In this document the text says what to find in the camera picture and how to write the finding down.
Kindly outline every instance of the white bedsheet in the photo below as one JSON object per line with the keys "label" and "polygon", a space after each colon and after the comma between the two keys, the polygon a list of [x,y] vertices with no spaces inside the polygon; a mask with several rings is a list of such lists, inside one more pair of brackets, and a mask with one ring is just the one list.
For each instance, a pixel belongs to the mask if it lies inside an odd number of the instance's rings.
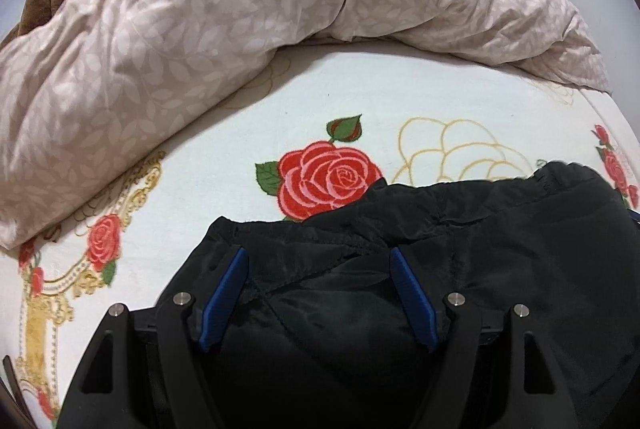
{"label": "white bedsheet", "polygon": [[[339,140],[328,143],[327,129]],[[326,153],[335,162],[307,173],[313,189],[295,180],[301,150],[318,167]],[[0,353],[50,427],[109,305],[152,306],[218,216],[270,221],[326,207],[322,197],[344,197],[328,174],[349,181],[379,170],[390,183],[425,186],[527,177],[548,160],[589,165],[636,199],[638,140],[607,94],[397,43],[281,50],[33,250],[23,246],[22,271],[17,249],[0,257]]]}

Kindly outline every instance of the black clamp arm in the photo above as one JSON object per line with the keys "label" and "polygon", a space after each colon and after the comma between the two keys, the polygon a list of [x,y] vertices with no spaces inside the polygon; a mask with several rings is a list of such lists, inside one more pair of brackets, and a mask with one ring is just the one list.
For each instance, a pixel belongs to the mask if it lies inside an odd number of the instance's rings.
{"label": "black clamp arm", "polygon": [[[390,255],[402,306],[416,340],[444,353],[412,429],[578,429],[564,376],[529,309],[517,304],[505,314],[458,292],[440,295],[442,287],[426,281],[411,251],[404,252]],[[444,335],[437,333],[446,325],[436,319],[442,311],[450,323]],[[492,372],[478,386],[479,351],[489,346]],[[474,399],[478,390],[482,402]]]}
{"label": "black clamp arm", "polygon": [[234,246],[190,290],[155,308],[112,305],[76,369],[58,427],[224,429],[197,353],[222,340],[247,274],[247,253]]}

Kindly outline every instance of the rose leaf print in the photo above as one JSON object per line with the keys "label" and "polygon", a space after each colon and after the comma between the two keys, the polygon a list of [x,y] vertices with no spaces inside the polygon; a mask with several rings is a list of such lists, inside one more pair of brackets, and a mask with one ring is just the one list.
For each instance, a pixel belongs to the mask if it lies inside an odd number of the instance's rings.
{"label": "rose leaf print", "polygon": [[335,119],[328,122],[326,132],[331,137],[330,142],[340,140],[340,142],[355,142],[362,135],[362,126],[360,125],[361,115],[355,117],[345,117],[343,119]]}
{"label": "rose leaf print", "polygon": [[269,196],[278,195],[278,187],[282,183],[278,173],[278,162],[265,162],[255,165],[255,179],[260,188]]}
{"label": "rose leaf print", "polygon": [[100,217],[87,236],[87,259],[100,273],[104,284],[111,286],[116,274],[116,260],[120,257],[122,223],[116,214]]}
{"label": "rose leaf print", "polygon": [[362,136],[360,115],[331,120],[329,140],[286,152],[278,161],[255,165],[255,179],[278,199],[286,220],[302,221],[359,199],[382,172],[360,149],[337,147]]}

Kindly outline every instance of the bedsheet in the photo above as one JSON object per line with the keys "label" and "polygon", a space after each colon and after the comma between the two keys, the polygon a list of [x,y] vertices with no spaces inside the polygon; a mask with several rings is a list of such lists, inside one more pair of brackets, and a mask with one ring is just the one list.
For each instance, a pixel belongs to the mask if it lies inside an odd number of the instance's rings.
{"label": "bedsheet", "polygon": [[[94,157],[105,152],[98,144]],[[605,93],[396,42],[285,48],[73,215],[0,256],[0,353],[49,428],[109,305],[155,303],[218,216],[299,220],[380,176],[496,180],[549,160],[593,167],[638,207],[638,140]]]}

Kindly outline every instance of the black fabric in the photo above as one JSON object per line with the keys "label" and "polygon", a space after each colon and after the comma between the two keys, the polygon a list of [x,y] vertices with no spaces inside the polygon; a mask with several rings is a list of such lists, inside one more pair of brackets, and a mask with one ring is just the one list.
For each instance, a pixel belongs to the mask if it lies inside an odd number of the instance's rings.
{"label": "black fabric", "polygon": [[249,252],[250,276],[219,355],[202,361],[230,429],[409,426],[438,355],[414,342],[390,282],[398,245],[481,307],[529,306],[583,428],[604,421],[638,367],[640,238],[589,168],[426,188],[379,181],[303,223],[219,218],[159,301],[233,244]]}

